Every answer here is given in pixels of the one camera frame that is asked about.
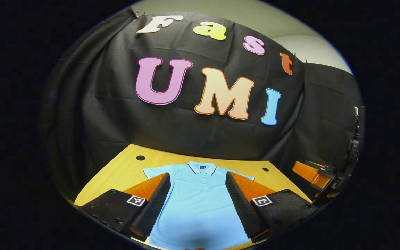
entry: wooden table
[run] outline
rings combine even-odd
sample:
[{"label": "wooden table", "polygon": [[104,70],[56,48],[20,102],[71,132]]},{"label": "wooden table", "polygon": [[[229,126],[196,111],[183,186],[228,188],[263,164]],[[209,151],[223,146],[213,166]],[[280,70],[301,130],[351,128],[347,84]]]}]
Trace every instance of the wooden table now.
[{"label": "wooden table", "polygon": [[[145,159],[138,160],[137,156],[144,156]],[[201,158],[178,155],[130,144],[86,184],[78,194],[75,205],[82,206],[110,189],[126,190],[140,182],[144,182],[147,178],[144,175],[143,168],[157,168],[181,163],[187,164],[191,160],[199,163],[211,162],[217,167],[232,169],[238,173],[252,176],[255,182],[265,185],[275,191],[290,189],[309,203],[312,203],[294,183],[267,160],[221,160]],[[150,245],[149,237],[146,242],[139,242]],[[227,248],[227,250],[238,250],[251,245],[254,244],[248,242],[243,245]]]}]

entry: black fabric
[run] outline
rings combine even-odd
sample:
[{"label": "black fabric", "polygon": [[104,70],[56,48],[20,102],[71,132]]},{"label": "black fabric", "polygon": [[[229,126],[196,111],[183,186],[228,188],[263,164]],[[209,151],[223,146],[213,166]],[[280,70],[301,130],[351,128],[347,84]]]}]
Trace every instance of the black fabric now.
[{"label": "black fabric", "polygon": [[[183,15],[156,33],[137,34],[153,16]],[[305,64],[272,39],[237,23],[196,13],[171,12],[132,17],[125,9],[76,42],[58,62],[45,90],[40,133],[51,176],[71,200],[129,144],[166,152],[232,160],[269,160],[291,176],[296,160],[340,168],[354,136],[354,106],[362,106],[354,77],[340,69]],[[195,34],[201,21],[227,28],[223,41]],[[246,51],[243,38],[265,43],[265,55]],[[284,53],[293,75],[282,68]],[[193,62],[181,93],[168,105],[146,103],[135,93],[138,60],[158,57],[152,87],[166,90],[171,59]],[[227,113],[198,114],[205,85],[202,68],[224,72],[231,87],[240,77],[254,81],[247,120]],[[281,93],[275,126],[263,124],[267,88]]]}]

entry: polo shirt collar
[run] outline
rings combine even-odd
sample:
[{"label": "polo shirt collar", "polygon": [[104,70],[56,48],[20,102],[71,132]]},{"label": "polo shirt collar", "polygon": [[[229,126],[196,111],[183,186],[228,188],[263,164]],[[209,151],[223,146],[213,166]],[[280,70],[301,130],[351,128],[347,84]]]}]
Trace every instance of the polo shirt collar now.
[{"label": "polo shirt collar", "polygon": [[194,171],[194,173],[199,174],[201,173],[201,169],[200,166],[207,166],[208,168],[206,169],[205,173],[212,175],[214,174],[214,172],[216,171],[216,165],[214,163],[204,163],[204,162],[194,162],[194,161],[190,161],[188,162],[188,166],[192,169],[192,171]]}]

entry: peach letter m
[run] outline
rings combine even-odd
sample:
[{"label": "peach letter m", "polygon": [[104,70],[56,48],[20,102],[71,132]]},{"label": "peach letter m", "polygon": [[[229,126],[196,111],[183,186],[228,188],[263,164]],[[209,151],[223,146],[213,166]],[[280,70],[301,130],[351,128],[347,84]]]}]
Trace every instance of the peach letter m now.
[{"label": "peach letter m", "polygon": [[248,78],[240,77],[231,89],[228,88],[225,75],[216,68],[203,68],[202,73],[206,76],[205,88],[200,104],[195,106],[195,111],[199,114],[213,114],[213,105],[216,98],[217,107],[220,115],[225,114],[229,106],[234,103],[229,111],[229,116],[234,119],[248,119],[249,92],[254,87],[254,82]]}]

